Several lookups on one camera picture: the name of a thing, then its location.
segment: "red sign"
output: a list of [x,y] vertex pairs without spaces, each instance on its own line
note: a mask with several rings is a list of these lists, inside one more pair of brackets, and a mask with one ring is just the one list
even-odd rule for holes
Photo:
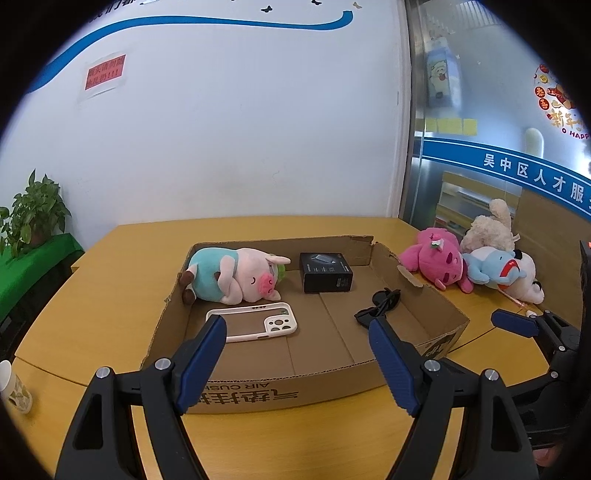
[[89,69],[84,90],[88,90],[89,88],[96,87],[101,83],[121,77],[123,75],[124,63],[125,55],[121,55],[120,57],[104,61],[96,67]]

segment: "plush toy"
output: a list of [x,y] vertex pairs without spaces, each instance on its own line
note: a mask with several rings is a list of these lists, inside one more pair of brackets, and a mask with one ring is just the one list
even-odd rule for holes
[[519,269],[527,275],[515,280],[505,289],[505,293],[514,299],[539,305],[544,301],[544,290],[542,284],[535,279],[534,259],[521,250],[515,250],[515,260]]
[[462,259],[459,243],[453,233],[444,228],[427,228],[417,235],[417,244],[398,256],[408,271],[421,273],[437,288],[445,290],[457,282],[465,293],[474,288],[468,280],[467,266]]
[[480,247],[462,257],[468,264],[468,278],[474,283],[505,290],[518,278],[525,278],[515,259],[515,252],[503,252],[493,247]]
[[281,300],[275,289],[291,260],[253,248],[202,248],[191,257],[179,284],[183,302],[196,298],[236,305],[243,300]]
[[511,233],[511,214],[504,200],[491,200],[489,205],[493,216],[477,216],[460,243],[462,253],[471,253],[480,247],[494,247],[505,252],[515,249],[519,235]]

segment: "paper cup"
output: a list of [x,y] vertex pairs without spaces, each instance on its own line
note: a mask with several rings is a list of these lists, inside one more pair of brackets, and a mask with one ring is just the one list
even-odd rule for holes
[[0,396],[21,413],[29,413],[33,406],[31,393],[22,384],[8,360],[0,362]]

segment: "blue wall decal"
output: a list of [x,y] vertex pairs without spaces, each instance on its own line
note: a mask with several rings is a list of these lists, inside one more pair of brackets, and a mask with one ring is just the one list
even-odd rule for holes
[[591,180],[543,158],[462,140],[425,138],[423,158],[530,189],[591,220]]
[[55,76],[60,73],[66,65],[68,65],[77,55],[79,55],[84,49],[88,48],[94,42],[99,41],[101,38],[105,38],[107,35],[112,33],[126,30],[133,27],[143,27],[146,25],[171,25],[171,24],[220,24],[220,25],[244,25],[248,27],[268,27],[268,28],[289,28],[295,30],[336,30],[349,25],[353,21],[353,12],[346,10],[343,12],[342,17],[333,22],[316,24],[316,25],[301,25],[301,24],[287,24],[287,23],[274,23],[274,22],[257,22],[250,20],[232,20],[229,18],[209,18],[209,17],[185,17],[179,15],[163,15],[159,17],[140,17],[130,18],[121,22],[116,22],[111,25],[99,28],[98,30],[89,33],[87,36],[81,38],[75,42],[66,51],[61,53],[54,60],[49,62],[43,67],[40,74],[37,76],[33,84],[29,87],[27,93],[39,90]]

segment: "blue and white plush toy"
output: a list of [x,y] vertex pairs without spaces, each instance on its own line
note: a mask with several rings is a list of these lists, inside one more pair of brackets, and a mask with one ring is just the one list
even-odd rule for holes
[[480,247],[471,254],[462,254],[468,265],[468,278],[474,283],[487,287],[506,289],[518,278],[525,278],[526,271],[521,271],[515,252],[503,252],[494,247]]

